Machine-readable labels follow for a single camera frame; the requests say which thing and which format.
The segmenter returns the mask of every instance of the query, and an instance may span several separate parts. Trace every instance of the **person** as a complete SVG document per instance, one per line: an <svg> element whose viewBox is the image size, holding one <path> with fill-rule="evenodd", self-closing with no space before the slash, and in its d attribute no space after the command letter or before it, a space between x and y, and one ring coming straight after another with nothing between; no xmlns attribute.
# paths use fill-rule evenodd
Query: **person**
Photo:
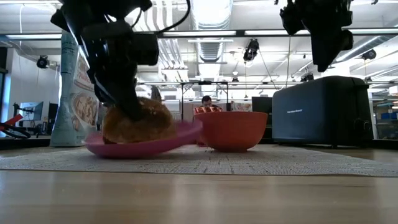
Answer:
<svg viewBox="0 0 398 224"><path fill-rule="evenodd" d="M211 97L210 96L204 96L202 99L201 99L201 104L204 106L204 107L215 107L215 108L220 108L219 106L217 106L217 105L214 105L213 103L212 103L212 101L211 101Z"/></svg>

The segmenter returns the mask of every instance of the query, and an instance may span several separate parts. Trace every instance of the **food image on box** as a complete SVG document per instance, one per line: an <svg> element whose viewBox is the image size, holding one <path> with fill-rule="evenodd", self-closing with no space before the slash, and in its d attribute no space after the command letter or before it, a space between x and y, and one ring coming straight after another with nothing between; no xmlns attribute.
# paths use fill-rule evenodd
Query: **food image on box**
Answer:
<svg viewBox="0 0 398 224"><path fill-rule="evenodd" d="M73 36L62 32L62 93L50 146L82 146L89 133L96 131L99 101Z"/></svg>

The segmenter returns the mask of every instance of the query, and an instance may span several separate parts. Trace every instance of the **ceiling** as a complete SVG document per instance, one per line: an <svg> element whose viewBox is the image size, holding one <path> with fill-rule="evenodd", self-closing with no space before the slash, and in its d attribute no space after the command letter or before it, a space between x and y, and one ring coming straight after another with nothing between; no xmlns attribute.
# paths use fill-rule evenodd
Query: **ceiling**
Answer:
<svg viewBox="0 0 398 224"><path fill-rule="evenodd" d="M185 13L185 1L173 2L173 21L179 20ZM263 0L235 0L233 4L230 29L283 29L279 17L279 10L285 5L285 1L279 1L279 5L274 5L274 1ZM354 21L350 27L355 28L376 28L390 27L394 21L398 24L398 1L379 0L376 5L371 5L371 1L355 0L351 6L354 13ZM50 23L51 15L59 5L54 4L0 4L0 33L16 34L40 33L40 32L60 32L60 29ZM135 17L128 17L127 21L134 22ZM145 13L141 20L147 19ZM178 30L193 29L192 18L189 17ZM355 37L356 43L364 42L373 37ZM309 37L262 37L258 38L260 43L261 55L257 56L250 67L245 67L241 60L241 52L247 46L249 38L233 38L233 42L226 43L224 49L222 65L220 68L219 80L230 80L234 71L238 72L237 77L244 81L247 75L248 82L258 82L266 80L269 74L274 81L284 82L289 74L288 81L299 78L305 72L313 72L316 77L321 74L316 72L316 67L312 66L311 43ZM15 47L20 50L20 54L35 60L38 55L49 55L49 59L54 62L60 61L60 41L25 41L20 46L18 42L3 42L2 45ZM188 43L187 39L178 39L180 53L188 69L189 79L198 78L198 59L195 44ZM397 65L398 38L395 37L374 48L377 57L373 61L367 61L366 66L363 60L351 59L344 64L350 70L350 74L364 78L366 75L385 70ZM308 70L299 70L307 65ZM139 76L145 81L159 81L158 67L139 67ZM397 73L388 73L375 80L394 80L398 79ZM386 88L381 85L375 88Z"/></svg>

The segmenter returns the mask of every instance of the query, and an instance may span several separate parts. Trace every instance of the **wall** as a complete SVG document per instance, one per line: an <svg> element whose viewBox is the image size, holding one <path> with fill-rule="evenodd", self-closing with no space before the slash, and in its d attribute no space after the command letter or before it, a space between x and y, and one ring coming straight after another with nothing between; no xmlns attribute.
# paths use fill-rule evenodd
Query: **wall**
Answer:
<svg viewBox="0 0 398 224"><path fill-rule="evenodd" d="M9 105L7 118L13 116L13 104L23 102L44 102L42 120L48 116L49 103L58 103L59 74L53 69L39 69L36 62L18 55L14 49L9 49L11 59L11 90L9 94Z"/></svg>

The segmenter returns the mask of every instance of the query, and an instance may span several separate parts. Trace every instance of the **muffin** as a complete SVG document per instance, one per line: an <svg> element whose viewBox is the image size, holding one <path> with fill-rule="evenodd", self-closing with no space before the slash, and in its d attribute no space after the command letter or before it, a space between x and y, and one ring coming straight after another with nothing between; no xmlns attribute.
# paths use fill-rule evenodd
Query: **muffin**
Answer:
<svg viewBox="0 0 398 224"><path fill-rule="evenodd" d="M139 97L144 117L128 118L117 106L108 108L103 121L105 144L129 144L172 138L177 135L170 111L159 100Z"/></svg>

